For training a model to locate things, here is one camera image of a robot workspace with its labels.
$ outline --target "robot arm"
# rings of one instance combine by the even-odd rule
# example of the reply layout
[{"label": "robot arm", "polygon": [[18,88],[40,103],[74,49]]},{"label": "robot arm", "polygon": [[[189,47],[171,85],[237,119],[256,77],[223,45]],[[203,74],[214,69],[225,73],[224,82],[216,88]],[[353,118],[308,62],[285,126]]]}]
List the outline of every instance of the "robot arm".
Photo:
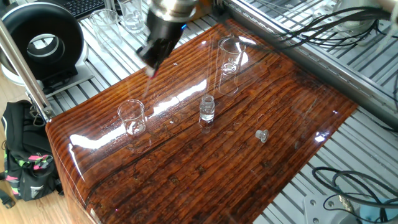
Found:
[{"label": "robot arm", "polygon": [[196,13],[198,0],[152,0],[147,17],[150,35],[147,45],[137,50],[149,66],[147,75],[155,77],[160,64],[180,40],[187,22]]}]

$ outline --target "wooden floor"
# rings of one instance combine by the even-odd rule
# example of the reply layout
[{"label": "wooden floor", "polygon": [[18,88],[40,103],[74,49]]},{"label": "wooden floor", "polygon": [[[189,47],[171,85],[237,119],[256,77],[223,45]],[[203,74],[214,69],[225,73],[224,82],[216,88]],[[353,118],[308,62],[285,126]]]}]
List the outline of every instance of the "wooden floor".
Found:
[{"label": "wooden floor", "polygon": [[[7,102],[16,102],[27,99],[25,89],[17,86],[6,79],[0,73],[0,116],[6,109]],[[5,140],[4,128],[0,125],[0,143]],[[4,171],[4,156],[0,156],[0,172]],[[0,182],[0,189],[11,194],[11,188],[5,181]],[[61,197],[54,192],[39,200],[24,202],[17,201],[16,205],[11,209],[6,209],[0,204],[0,223],[71,223],[67,201],[65,197]]]}]

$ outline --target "backpack strap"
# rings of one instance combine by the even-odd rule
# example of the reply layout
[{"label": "backpack strap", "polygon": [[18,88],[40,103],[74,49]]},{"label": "backpack strap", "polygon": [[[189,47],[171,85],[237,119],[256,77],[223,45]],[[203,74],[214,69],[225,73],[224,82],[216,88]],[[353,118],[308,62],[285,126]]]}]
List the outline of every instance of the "backpack strap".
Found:
[{"label": "backpack strap", "polygon": [[[0,173],[0,180],[4,180],[6,178],[6,175],[4,172]],[[0,199],[2,201],[2,204],[7,208],[12,208],[15,205],[15,201],[13,201],[13,199],[8,196],[7,193],[5,193],[4,191],[0,190]]]}]

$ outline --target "keyboard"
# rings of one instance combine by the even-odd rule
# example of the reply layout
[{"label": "keyboard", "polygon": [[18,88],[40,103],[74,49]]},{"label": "keyboard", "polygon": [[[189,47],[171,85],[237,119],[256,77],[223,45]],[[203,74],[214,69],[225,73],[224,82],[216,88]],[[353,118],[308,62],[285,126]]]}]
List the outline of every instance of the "keyboard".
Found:
[{"label": "keyboard", "polygon": [[63,2],[62,5],[68,9],[76,19],[89,16],[93,11],[105,8],[103,0],[72,0]]}]

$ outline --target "wire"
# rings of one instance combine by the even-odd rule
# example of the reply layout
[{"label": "wire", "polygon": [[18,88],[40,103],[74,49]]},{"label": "wire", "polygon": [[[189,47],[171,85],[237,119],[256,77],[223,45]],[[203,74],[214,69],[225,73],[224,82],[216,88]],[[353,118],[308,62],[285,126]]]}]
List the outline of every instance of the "wire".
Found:
[{"label": "wire", "polygon": [[[340,177],[341,175],[347,176],[347,174],[350,174],[350,173],[347,173],[347,171],[337,172],[337,173],[333,176],[332,181],[331,181],[331,183],[333,184],[333,186],[334,186],[334,187],[338,187],[337,184],[336,184],[337,178]],[[360,180],[358,180],[357,178],[355,178],[355,177],[353,177],[353,176],[351,176],[351,175],[348,175],[347,177],[349,177],[351,180],[355,181],[355,182],[356,182],[357,184],[359,184],[362,188],[364,188],[364,189],[371,195],[371,197],[372,197],[377,203],[382,203],[382,202],[379,200],[379,198],[376,196],[376,194],[375,194],[368,186],[366,186],[364,183],[362,183]],[[388,221],[386,209],[384,209],[384,208],[381,208],[381,209],[380,209],[380,219],[381,219],[382,222]]]},{"label": "wire", "polygon": [[1,149],[2,149],[2,150],[6,150],[6,149],[7,149],[7,141],[3,141],[3,142],[1,143]]},{"label": "wire", "polygon": [[[360,193],[346,193],[346,194],[347,194],[347,195],[362,195],[362,196],[364,196],[364,197],[370,197],[369,195],[360,194]],[[328,211],[343,211],[343,212],[347,212],[347,213],[352,214],[353,216],[355,216],[356,218],[358,218],[358,219],[360,219],[360,220],[362,220],[362,221],[369,222],[369,220],[364,219],[364,218],[360,217],[359,215],[357,215],[357,214],[355,214],[355,213],[353,213],[353,212],[347,211],[347,210],[345,210],[345,209],[342,209],[342,208],[332,208],[332,209],[327,208],[327,207],[326,207],[327,201],[329,201],[331,198],[336,197],[336,196],[338,196],[338,195],[339,195],[339,194],[334,194],[334,195],[328,197],[328,198],[324,201],[324,203],[323,203],[323,208],[324,208],[325,210],[328,210]],[[374,223],[389,223],[389,222],[391,222],[391,220],[386,221],[386,222],[378,222],[378,220],[380,220],[380,217],[377,218],[377,219],[374,221]]]},{"label": "wire", "polygon": [[[314,27],[315,25],[321,23],[322,21],[324,21],[325,19],[327,19],[329,17],[337,16],[337,15],[339,15],[341,13],[344,13],[344,12],[358,11],[358,10],[361,10],[361,11],[355,12],[354,14],[349,15],[349,16],[345,16],[345,17],[339,19],[338,21]],[[340,10],[340,11],[334,12],[334,13],[329,14],[329,15],[321,16],[321,17],[319,17],[318,19],[315,19],[314,21],[312,21],[311,23],[309,23],[307,26],[303,27],[300,30],[297,30],[297,31],[286,30],[286,33],[280,35],[279,37],[284,38],[284,37],[286,37],[288,35],[290,35],[290,37],[284,38],[283,40],[280,41],[280,43],[286,42],[286,41],[291,40],[293,38],[299,38],[301,40],[299,43],[296,43],[294,45],[291,45],[291,46],[288,46],[288,47],[285,48],[285,49],[291,49],[291,48],[294,48],[294,47],[301,46],[302,44],[305,44],[305,43],[314,44],[313,42],[311,42],[311,40],[314,40],[314,39],[315,40],[317,39],[317,40],[328,41],[328,39],[319,39],[319,38],[317,38],[317,36],[322,34],[322,33],[324,33],[324,32],[326,32],[326,31],[328,31],[328,30],[330,30],[334,26],[340,25],[340,24],[342,24],[344,22],[375,20],[373,25],[368,30],[366,30],[365,32],[357,35],[357,36],[362,36],[362,37],[359,40],[357,40],[356,42],[353,42],[353,43],[350,43],[350,44],[344,44],[344,45],[331,45],[331,44],[328,44],[328,45],[335,46],[335,47],[353,45],[353,44],[356,44],[359,41],[363,40],[368,34],[370,34],[370,32],[377,27],[377,23],[378,23],[379,19],[388,19],[388,18],[389,18],[389,13],[388,12],[385,12],[385,11],[383,11],[381,9],[374,8],[374,7],[354,7],[354,8],[344,9],[344,10]],[[302,35],[305,32],[309,32],[309,31],[315,31],[315,33],[312,34],[311,36],[305,38],[305,39],[304,38],[300,38],[300,35]]]},{"label": "wire", "polygon": [[394,94],[394,101],[396,103],[396,109],[398,111],[398,71],[396,72],[396,82],[394,84],[394,91],[392,93]]},{"label": "wire", "polygon": [[378,33],[382,34],[382,35],[387,35],[385,32],[383,32],[383,31],[380,30],[379,25],[380,25],[380,22],[378,21],[378,22],[377,22],[377,26],[376,26],[376,31],[377,31]]},{"label": "wire", "polygon": [[386,203],[398,202],[398,198],[390,199]]},{"label": "wire", "polygon": [[[319,183],[321,183],[323,186],[325,186],[327,189],[329,189],[329,190],[331,190],[332,192],[334,192],[334,193],[336,193],[336,194],[338,194],[338,195],[341,195],[341,196],[343,196],[343,197],[345,197],[345,198],[347,198],[347,199],[349,199],[349,200],[352,200],[353,202],[357,202],[357,203],[360,203],[360,204],[363,204],[363,205],[368,205],[368,206],[372,206],[372,207],[377,207],[377,208],[393,208],[393,209],[397,209],[398,208],[398,205],[390,205],[390,204],[385,204],[385,203],[375,203],[375,202],[370,202],[370,201],[367,201],[367,200],[362,200],[362,199],[358,199],[358,198],[355,198],[355,197],[352,197],[352,196],[350,196],[350,195],[348,195],[348,194],[346,194],[346,193],[344,193],[343,191],[341,191],[340,190],[340,188],[338,188],[338,187],[334,187],[334,186],[331,186],[331,185],[329,185],[329,184],[327,184],[326,182],[324,182],[323,180],[321,180],[321,178],[319,178],[319,176],[318,176],[318,174],[317,174],[317,172],[318,171],[320,171],[320,170],[327,170],[327,171],[332,171],[332,172],[341,172],[340,170],[337,170],[337,169],[333,169],[333,168],[329,168],[329,167],[316,167],[316,168],[314,168],[313,170],[312,170],[312,175],[314,176],[314,178],[319,182]],[[368,175],[366,175],[366,174],[362,174],[362,173],[359,173],[359,172],[357,172],[357,175],[358,176],[362,176],[362,177],[368,177]],[[381,186],[381,187],[383,187],[383,183],[381,183],[380,181],[378,181],[378,180],[376,180],[376,182],[374,182],[375,184],[377,184],[377,185],[379,185],[379,186]]]},{"label": "wire", "polygon": [[386,131],[390,131],[390,132],[393,132],[393,133],[398,133],[398,131],[396,131],[396,130],[394,130],[394,129],[392,129],[392,128],[385,127],[385,126],[381,125],[380,123],[378,123],[377,121],[375,121],[375,120],[372,119],[372,118],[371,118],[371,120],[372,120],[375,124],[377,124],[380,128],[382,128],[382,129],[384,129],[384,130],[386,130]]},{"label": "wire", "polygon": [[285,10],[288,10],[289,12],[299,12],[299,13],[302,13],[302,14],[307,14],[307,15],[313,16],[313,13],[308,13],[308,12],[303,12],[303,11],[297,11],[297,10],[289,9],[289,8],[278,6],[276,4],[273,4],[271,2],[267,2],[267,1],[264,1],[264,0],[259,0],[259,2],[261,2],[263,4],[269,4],[271,6],[278,7],[278,8],[281,8],[281,9],[285,9]]},{"label": "wire", "polygon": [[377,180],[377,179],[374,178],[374,177],[371,177],[371,176],[369,176],[369,175],[367,175],[367,174],[364,174],[364,173],[361,173],[361,172],[358,172],[358,171],[352,171],[352,170],[338,171],[338,173],[336,173],[336,174],[333,176],[332,182],[335,184],[335,183],[336,183],[336,179],[337,179],[339,176],[341,176],[341,175],[346,175],[346,174],[357,175],[357,176],[359,176],[359,177],[362,177],[362,178],[371,180],[372,182],[374,182],[374,183],[377,184],[378,186],[380,186],[380,187],[386,189],[386,190],[387,190],[388,192],[390,192],[392,195],[398,197],[398,192],[397,192],[397,191],[391,189],[391,188],[388,187],[386,184],[383,184],[380,180]]}]

